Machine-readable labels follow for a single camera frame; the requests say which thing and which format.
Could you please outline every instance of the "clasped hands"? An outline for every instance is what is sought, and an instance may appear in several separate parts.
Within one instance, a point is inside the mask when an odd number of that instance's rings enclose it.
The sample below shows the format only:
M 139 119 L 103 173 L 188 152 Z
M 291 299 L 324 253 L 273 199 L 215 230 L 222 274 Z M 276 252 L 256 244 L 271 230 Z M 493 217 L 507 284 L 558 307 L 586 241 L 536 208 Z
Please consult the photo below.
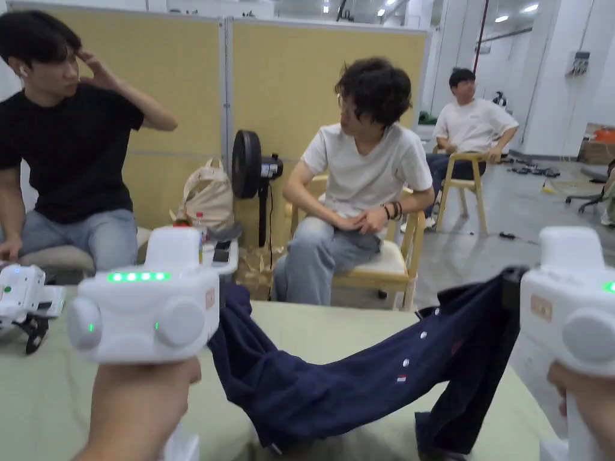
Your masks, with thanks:
M 342 231 L 359 230 L 361 234 L 377 234 L 386 227 L 388 222 L 389 217 L 384 207 L 376 207 L 365 210 L 354 218 L 338 216 L 334 225 Z

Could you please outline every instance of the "red pipe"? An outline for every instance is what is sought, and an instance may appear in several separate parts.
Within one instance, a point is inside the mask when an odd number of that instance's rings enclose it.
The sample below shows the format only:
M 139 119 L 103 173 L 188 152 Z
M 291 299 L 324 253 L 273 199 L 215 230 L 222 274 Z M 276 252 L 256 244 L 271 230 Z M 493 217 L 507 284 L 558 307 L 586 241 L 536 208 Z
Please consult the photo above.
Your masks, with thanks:
M 483 42 L 483 32 L 485 31 L 485 23 L 487 22 L 487 9 L 489 8 L 489 0 L 485 0 L 485 11 L 483 13 L 483 23 L 480 25 L 480 35 L 478 36 L 478 46 L 476 48 L 476 60 L 474 61 L 474 73 L 478 68 L 478 55 L 480 54 L 480 44 Z

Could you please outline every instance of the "plastic bottle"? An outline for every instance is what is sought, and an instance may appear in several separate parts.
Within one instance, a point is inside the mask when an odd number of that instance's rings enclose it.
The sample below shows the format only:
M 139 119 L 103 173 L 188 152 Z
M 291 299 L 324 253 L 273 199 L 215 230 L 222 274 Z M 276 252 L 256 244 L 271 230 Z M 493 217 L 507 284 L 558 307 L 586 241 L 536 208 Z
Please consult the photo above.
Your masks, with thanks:
M 199 262 L 203 263 L 203 245 L 207 240 L 207 228 L 203 220 L 203 213 L 197 213 L 196 219 L 192 223 L 192 226 L 200 232 L 200 244 L 199 244 Z

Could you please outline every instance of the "navy blue pants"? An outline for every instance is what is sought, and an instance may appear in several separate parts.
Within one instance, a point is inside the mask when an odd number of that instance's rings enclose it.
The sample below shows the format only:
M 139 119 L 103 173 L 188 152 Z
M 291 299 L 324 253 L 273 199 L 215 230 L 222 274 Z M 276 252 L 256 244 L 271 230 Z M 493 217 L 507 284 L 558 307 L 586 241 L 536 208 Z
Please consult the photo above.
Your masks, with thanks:
M 436 199 L 438 198 L 438 192 L 440 192 L 440 189 L 442 188 L 442 181 L 446 179 L 446 170 L 448 168 L 449 157 L 450 155 L 448 154 L 427 155 L 427 164 L 429 166 L 429 171 L 431 171 L 431 177 L 434 180 L 434 194 Z M 486 162 L 478 163 L 478 170 L 481 176 L 485 174 L 486 169 Z M 469 160 L 457 160 L 453 167 L 453 179 L 474 179 L 474 172 L 472 171 L 472 162 Z M 425 210 L 425 217 L 430 217 L 433 210 L 433 205 L 427 208 Z
M 419 450 L 468 454 L 519 333 L 518 307 L 502 306 L 502 278 L 442 292 L 419 323 L 326 365 L 278 350 L 250 318 L 248 291 L 231 285 L 209 348 L 227 399 L 264 447 L 349 432 L 448 381 L 431 412 L 416 414 Z

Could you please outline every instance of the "pipe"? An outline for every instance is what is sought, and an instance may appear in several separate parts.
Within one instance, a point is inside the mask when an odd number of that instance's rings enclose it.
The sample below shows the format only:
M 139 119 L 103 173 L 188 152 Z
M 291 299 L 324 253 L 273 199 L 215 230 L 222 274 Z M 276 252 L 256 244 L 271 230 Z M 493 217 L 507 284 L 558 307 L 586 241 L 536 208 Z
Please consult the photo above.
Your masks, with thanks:
M 342 18 L 342 13 L 344 11 L 345 6 L 346 6 L 346 0 L 342 0 L 342 4 L 339 6 L 339 10 L 338 10 L 338 17 L 335 20 L 335 22 L 339 22 L 339 20 Z
M 483 33 L 485 32 L 485 23 L 487 22 L 487 9 L 489 8 L 489 0 L 485 0 L 485 11 L 483 12 L 483 23 L 480 25 L 480 35 L 478 36 L 478 46 L 476 48 L 476 59 L 474 60 L 474 73 L 478 68 L 478 55 L 480 55 L 480 44 L 483 41 Z
M 532 32 L 532 28 L 528 27 L 527 29 L 516 30 L 514 32 L 509 32 L 507 34 L 497 35 L 495 37 L 489 37 L 489 38 L 484 39 L 483 43 L 493 42 L 494 40 L 500 40 L 500 39 L 508 38 L 508 37 L 514 37 L 515 35 L 526 34 L 527 32 Z

